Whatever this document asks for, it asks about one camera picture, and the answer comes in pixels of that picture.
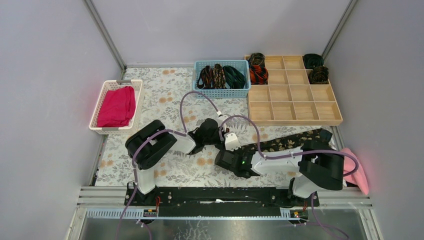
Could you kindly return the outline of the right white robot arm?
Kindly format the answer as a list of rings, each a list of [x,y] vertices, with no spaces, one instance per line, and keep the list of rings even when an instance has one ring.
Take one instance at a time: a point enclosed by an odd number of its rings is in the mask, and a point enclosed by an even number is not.
[[[293,206],[301,205],[318,190],[343,189],[344,156],[319,141],[308,140],[299,147],[270,152],[220,150],[214,163],[245,179],[277,172],[297,173],[286,193]]]

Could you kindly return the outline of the dark floral necktie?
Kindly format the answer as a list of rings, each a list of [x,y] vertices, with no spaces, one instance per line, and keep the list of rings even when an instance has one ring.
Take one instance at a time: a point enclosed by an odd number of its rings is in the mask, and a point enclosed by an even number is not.
[[[333,134],[323,128],[304,131],[301,133],[292,134],[285,137],[279,137],[267,141],[260,142],[262,152],[278,152],[288,149],[301,147],[307,141],[317,141],[330,145]]]

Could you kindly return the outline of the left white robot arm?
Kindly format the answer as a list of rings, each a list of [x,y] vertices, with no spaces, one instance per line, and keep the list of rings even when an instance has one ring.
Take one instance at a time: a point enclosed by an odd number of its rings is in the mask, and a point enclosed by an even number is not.
[[[136,199],[144,206],[155,200],[156,187],[154,171],[157,163],[170,150],[195,155],[205,146],[224,147],[225,141],[220,139],[220,133],[229,133],[228,127],[220,128],[219,123],[207,118],[195,130],[180,133],[166,129],[158,119],[133,134],[124,144],[134,169],[134,185],[137,188]]]

